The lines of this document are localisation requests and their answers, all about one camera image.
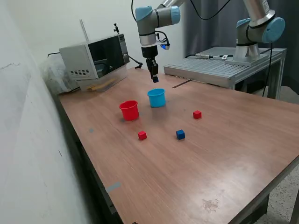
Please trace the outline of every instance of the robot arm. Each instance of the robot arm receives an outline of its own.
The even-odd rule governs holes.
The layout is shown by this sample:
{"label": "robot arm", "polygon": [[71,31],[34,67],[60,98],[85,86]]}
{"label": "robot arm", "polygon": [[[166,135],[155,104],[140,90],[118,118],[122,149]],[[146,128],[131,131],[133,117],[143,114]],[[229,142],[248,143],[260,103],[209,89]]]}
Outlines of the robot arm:
{"label": "robot arm", "polygon": [[137,8],[135,11],[142,55],[146,58],[146,64],[154,83],[159,82],[158,64],[155,57],[158,55],[157,45],[162,44],[156,40],[156,28],[177,24],[181,14],[178,6],[174,4],[181,5],[184,1],[166,0],[157,9],[147,6]]}
{"label": "robot arm", "polygon": [[[251,57],[252,47],[258,42],[274,42],[280,38],[285,28],[285,21],[275,17],[267,0],[243,0],[250,18],[237,23],[237,50],[234,59],[245,61]],[[180,10],[185,0],[165,0],[157,9],[151,6],[137,8],[135,11],[142,55],[154,83],[158,82],[157,45],[163,44],[156,40],[156,28],[174,25],[180,21]]]}

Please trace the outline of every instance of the metal rod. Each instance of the metal rod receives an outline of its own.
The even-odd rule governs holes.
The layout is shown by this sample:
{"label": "metal rod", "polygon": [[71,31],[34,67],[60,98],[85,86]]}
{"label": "metal rod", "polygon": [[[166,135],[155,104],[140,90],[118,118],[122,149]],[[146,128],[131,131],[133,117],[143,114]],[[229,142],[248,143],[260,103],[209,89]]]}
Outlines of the metal rod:
{"label": "metal rod", "polygon": [[86,41],[87,41],[87,42],[89,42],[89,39],[88,39],[88,36],[87,36],[86,30],[85,30],[85,26],[84,26],[84,23],[83,23],[83,20],[80,20],[80,23],[81,23],[81,27],[82,27],[82,30],[83,30],[83,33],[84,33],[85,39],[86,39]]}

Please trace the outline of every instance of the small block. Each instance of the small block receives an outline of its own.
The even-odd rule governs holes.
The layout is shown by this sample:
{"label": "small block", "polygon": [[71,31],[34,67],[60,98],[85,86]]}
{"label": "small block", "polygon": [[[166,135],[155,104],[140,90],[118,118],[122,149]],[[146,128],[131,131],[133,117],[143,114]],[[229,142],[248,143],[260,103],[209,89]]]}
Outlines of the small block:
{"label": "small block", "polygon": [[178,130],[177,131],[177,139],[181,140],[185,138],[185,132],[183,130]]}
{"label": "small block", "polygon": [[194,119],[199,119],[199,118],[201,118],[201,112],[200,112],[200,111],[194,111],[194,112],[193,112],[193,117],[194,117]]}
{"label": "small block", "polygon": [[139,132],[138,137],[139,137],[139,140],[144,140],[147,138],[146,133],[144,131]]}

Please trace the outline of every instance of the wooden board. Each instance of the wooden board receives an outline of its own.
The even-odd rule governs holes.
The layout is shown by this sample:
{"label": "wooden board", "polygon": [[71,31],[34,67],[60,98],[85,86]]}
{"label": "wooden board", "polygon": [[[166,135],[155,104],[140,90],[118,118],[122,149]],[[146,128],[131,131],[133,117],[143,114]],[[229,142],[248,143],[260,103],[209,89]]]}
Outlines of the wooden board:
{"label": "wooden board", "polygon": [[[227,224],[299,154],[298,105],[128,73],[104,93],[60,97],[105,187],[121,183],[109,195],[125,224]],[[167,103],[153,109],[147,91],[157,87]],[[118,106],[131,99],[140,118],[125,122]]]}

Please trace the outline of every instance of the gray curtain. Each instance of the gray curtain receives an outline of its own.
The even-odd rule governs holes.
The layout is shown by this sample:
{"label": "gray curtain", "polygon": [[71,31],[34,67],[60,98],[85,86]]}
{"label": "gray curtain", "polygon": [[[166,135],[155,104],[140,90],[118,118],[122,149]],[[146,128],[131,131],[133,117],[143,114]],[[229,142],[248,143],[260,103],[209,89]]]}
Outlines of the gray curtain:
{"label": "gray curtain", "polygon": [[[227,0],[193,0],[203,18],[214,15]],[[287,48],[283,85],[299,94],[299,1],[268,0],[276,15],[285,19],[282,37],[273,44],[274,48]],[[236,23],[248,18],[243,0],[231,0],[214,18],[204,21],[195,13],[189,0],[185,3],[185,54],[194,54],[212,47],[235,47]]]}

